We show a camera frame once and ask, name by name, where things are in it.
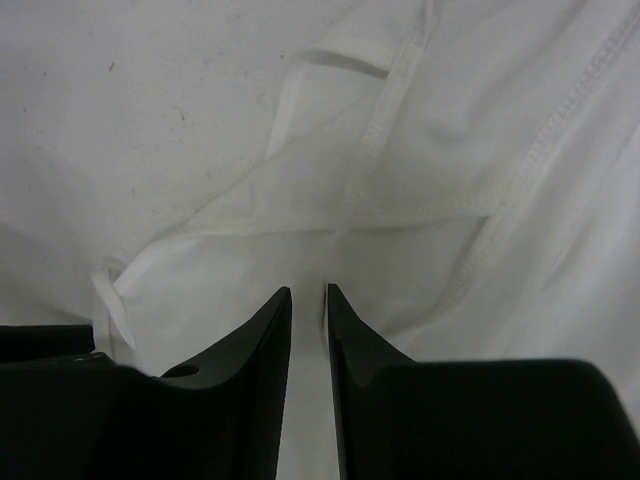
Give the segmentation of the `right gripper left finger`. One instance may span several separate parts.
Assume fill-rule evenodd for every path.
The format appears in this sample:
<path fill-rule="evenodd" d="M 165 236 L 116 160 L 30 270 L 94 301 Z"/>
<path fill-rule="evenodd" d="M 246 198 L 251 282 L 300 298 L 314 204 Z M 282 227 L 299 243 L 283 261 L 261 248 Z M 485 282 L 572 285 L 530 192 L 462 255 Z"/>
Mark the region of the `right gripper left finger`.
<path fill-rule="evenodd" d="M 5 479 L 272 479 L 291 349 L 279 289 L 161 376 L 115 363 L 89 325 L 1 330 Z"/>

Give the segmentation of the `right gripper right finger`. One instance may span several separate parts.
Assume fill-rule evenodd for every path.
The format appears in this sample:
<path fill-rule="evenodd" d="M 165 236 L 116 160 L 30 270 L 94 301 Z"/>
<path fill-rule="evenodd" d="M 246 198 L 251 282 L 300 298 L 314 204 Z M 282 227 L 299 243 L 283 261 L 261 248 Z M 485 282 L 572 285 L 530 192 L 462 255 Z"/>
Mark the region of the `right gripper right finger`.
<path fill-rule="evenodd" d="M 336 285 L 327 330 L 344 479 L 639 475 L 638 437 L 590 363 L 420 363 L 363 322 Z"/>

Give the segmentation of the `white tank top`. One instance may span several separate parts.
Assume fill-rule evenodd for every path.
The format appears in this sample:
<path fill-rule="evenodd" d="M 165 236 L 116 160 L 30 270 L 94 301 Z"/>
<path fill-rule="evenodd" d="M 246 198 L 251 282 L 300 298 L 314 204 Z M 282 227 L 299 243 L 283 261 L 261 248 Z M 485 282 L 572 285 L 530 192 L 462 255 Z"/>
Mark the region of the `white tank top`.
<path fill-rule="evenodd" d="M 291 289 L 281 479 L 339 475 L 328 283 L 415 359 L 584 359 L 637 418 L 638 3 L 365 3 L 295 57 L 263 159 L 93 283 L 155 375 Z"/>

